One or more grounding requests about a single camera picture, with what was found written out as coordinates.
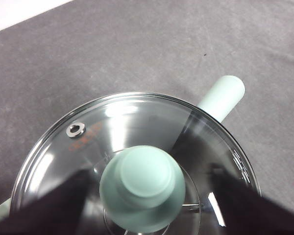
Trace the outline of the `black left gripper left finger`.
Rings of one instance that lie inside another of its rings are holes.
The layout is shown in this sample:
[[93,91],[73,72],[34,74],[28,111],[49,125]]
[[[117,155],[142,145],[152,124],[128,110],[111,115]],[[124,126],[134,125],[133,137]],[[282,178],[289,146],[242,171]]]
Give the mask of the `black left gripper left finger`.
[[95,211],[93,170],[80,170],[0,221],[0,235],[104,235],[103,210]]

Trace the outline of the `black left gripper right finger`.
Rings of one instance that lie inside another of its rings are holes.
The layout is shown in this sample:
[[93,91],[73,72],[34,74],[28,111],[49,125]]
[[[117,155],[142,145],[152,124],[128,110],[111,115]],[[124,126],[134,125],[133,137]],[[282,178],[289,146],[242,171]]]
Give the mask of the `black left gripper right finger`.
[[260,196],[224,167],[212,165],[209,181],[228,235],[294,235],[294,213]]

